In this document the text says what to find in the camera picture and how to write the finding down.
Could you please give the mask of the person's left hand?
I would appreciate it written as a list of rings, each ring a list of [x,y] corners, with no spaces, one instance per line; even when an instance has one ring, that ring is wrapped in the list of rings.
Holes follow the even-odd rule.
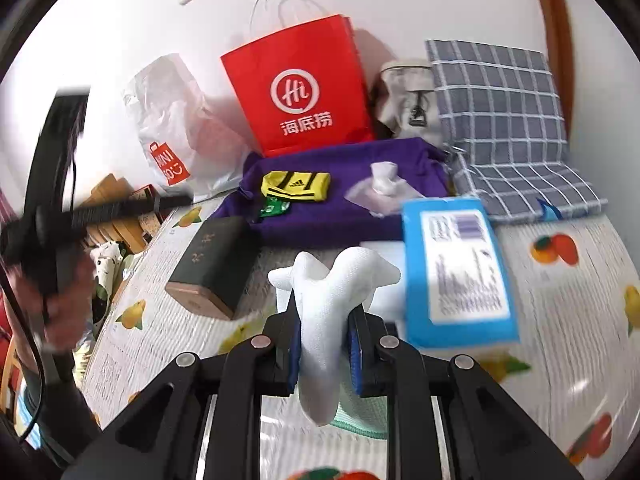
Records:
[[[72,350],[86,329],[91,313],[94,291],[94,263],[87,254],[81,254],[75,277],[59,294],[43,299],[36,285],[18,266],[9,270],[9,283],[24,315],[28,318],[42,313],[47,307],[48,322],[44,324],[44,341],[54,352]]]

